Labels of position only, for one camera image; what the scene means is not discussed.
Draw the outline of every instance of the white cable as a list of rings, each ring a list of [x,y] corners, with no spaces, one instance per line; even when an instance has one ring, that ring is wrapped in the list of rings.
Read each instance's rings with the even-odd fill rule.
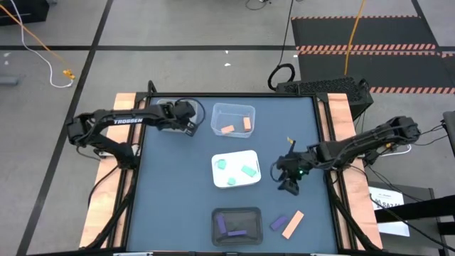
[[[400,155],[400,154],[406,154],[406,153],[409,153],[412,149],[412,146],[411,144],[408,144],[406,145],[407,146],[407,151],[403,151],[403,152],[395,152],[395,153],[390,153],[390,154],[383,154],[381,156],[396,156],[396,155]]]
[[[16,4],[14,3],[13,0],[11,0],[11,3],[13,4],[14,11],[16,11],[16,15],[18,16],[19,21],[21,22],[21,25],[23,25],[21,15],[20,15],[20,13],[19,13],[19,10],[18,10],[17,7],[16,7]],[[53,87],[56,87],[56,88],[65,88],[65,87],[70,87],[70,86],[73,84],[74,80],[73,80],[73,79],[70,79],[71,82],[70,82],[69,84],[67,84],[67,85],[61,85],[61,86],[59,86],[59,85],[54,85],[53,82],[52,82],[52,76],[53,76],[52,65],[50,64],[50,62],[49,62],[48,60],[46,60],[43,56],[41,56],[41,54],[39,54],[36,50],[32,50],[32,49],[30,49],[29,47],[27,47],[26,42],[25,42],[25,40],[24,40],[24,36],[23,36],[23,27],[22,27],[22,26],[21,26],[21,37],[22,37],[22,44],[23,44],[23,47],[25,47],[27,50],[29,50],[29,51],[32,52],[32,53],[36,53],[36,55],[38,55],[42,60],[44,60],[44,61],[48,64],[49,70],[50,70],[50,77],[49,77],[49,83],[50,83],[50,85],[52,85]]]

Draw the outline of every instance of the table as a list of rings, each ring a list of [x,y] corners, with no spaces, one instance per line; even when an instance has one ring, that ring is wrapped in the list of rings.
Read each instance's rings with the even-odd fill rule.
[[[134,106],[134,93],[119,93],[116,97],[114,109],[130,109]],[[353,121],[350,117],[350,110],[346,95],[330,94],[328,95],[328,106],[330,107],[332,123],[337,140],[345,139],[355,134]],[[323,105],[319,103],[319,109],[323,113]],[[324,130],[326,139],[328,138],[328,126],[325,116],[321,115],[321,123]],[[107,136],[118,142],[126,141],[128,135],[129,126],[116,126],[110,127],[107,131]],[[134,142],[138,141],[139,128],[136,128]],[[97,180],[102,178],[108,171],[110,171],[116,165],[116,161],[113,158],[108,158],[100,163],[98,168]],[[360,160],[353,163],[362,169]],[[95,191],[92,204],[87,212],[87,219],[85,227],[82,233],[81,246],[90,243],[95,239],[98,232],[104,227],[105,222],[110,218],[112,209],[114,207],[114,201],[119,185],[119,171],[107,179],[102,185]],[[344,179],[346,184],[346,193],[348,196],[350,211],[356,222],[365,232],[365,234],[375,243],[377,246],[382,247],[378,227],[375,221],[375,215],[373,212],[373,205],[370,202],[368,193],[368,184],[363,174],[359,173],[355,169],[348,169],[344,172]],[[350,241],[348,237],[348,231],[346,229],[346,223],[339,215],[339,225],[341,231],[342,246],[345,249],[350,248]],[[119,246],[122,241],[122,230],[124,225],[124,218],[122,217],[117,226],[117,232],[113,241],[114,246]]]

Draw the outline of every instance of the dark blue table surface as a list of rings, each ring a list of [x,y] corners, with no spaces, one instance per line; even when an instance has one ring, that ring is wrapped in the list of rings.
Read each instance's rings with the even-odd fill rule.
[[[269,175],[271,164],[289,150],[287,137],[297,141],[295,151],[319,142],[312,99],[201,97],[198,100],[204,105],[207,117],[194,137],[159,132],[154,127],[146,129],[128,251],[335,253],[322,171],[313,170],[299,182],[298,196],[278,191],[279,184]],[[217,102],[255,107],[255,130],[250,138],[219,137],[213,133],[210,121]],[[217,188],[213,184],[212,156],[249,149],[257,152],[261,180],[252,186]],[[229,247],[212,244],[212,211],[231,207],[261,210],[262,244]],[[280,215],[292,218],[296,210],[305,216],[289,240],[282,236],[284,227],[276,232],[269,228]]]

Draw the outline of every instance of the gray floor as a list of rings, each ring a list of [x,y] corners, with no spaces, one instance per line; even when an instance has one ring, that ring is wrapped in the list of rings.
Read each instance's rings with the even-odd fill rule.
[[[28,27],[49,45],[92,43],[106,0],[60,0],[48,21]],[[295,16],[356,15],[361,0],[304,0]],[[114,0],[101,45],[279,45],[290,1],[274,0],[261,11],[248,11],[242,0]],[[442,46],[455,45],[455,3],[419,0]],[[410,15],[410,0],[368,0],[365,15]],[[36,43],[27,38],[31,45]],[[291,31],[288,45],[292,45]],[[20,45],[18,26],[0,27],[0,45]],[[48,67],[37,56],[0,52],[0,75],[18,75],[17,87],[0,87],[0,252],[14,255],[64,122],[74,87],[48,84]],[[63,67],[47,53],[55,83],[64,83]],[[87,52],[61,52],[76,75]],[[109,109],[117,92],[145,90],[152,79],[159,91],[267,92],[267,77],[279,51],[97,52],[77,106],[77,113]],[[297,65],[295,52],[284,62]],[[277,80],[287,78],[279,74]],[[414,117],[422,130],[437,125],[443,111],[455,110],[453,95],[374,95],[364,129],[399,114]],[[439,134],[422,137],[426,142]],[[432,187],[436,196],[455,194],[454,157],[447,141],[415,147],[404,156],[380,159],[375,170],[392,182]],[[87,196],[97,162],[82,159],[65,145],[28,253],[74,250],[85,221]]]

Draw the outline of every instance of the white paper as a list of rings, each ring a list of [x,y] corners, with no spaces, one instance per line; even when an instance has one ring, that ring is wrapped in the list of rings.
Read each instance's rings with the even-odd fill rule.
[[[371,198],[380,205],[384,206],[385,208],[393,207],[393,206],[402,206],[405,204],[403,201],[403,195],[397,191],[391,191],[382,188],[373,188],[369,187]],[[376,205],[374,202],[373,209],[379,210],[382,209],[380,206]],[[401,221],[394,222],[394,223],[381,223],[378,224],[379,232],[392,234],[392,235],[401,235],[405,237],[410,236],[410,229],[409,227]]]

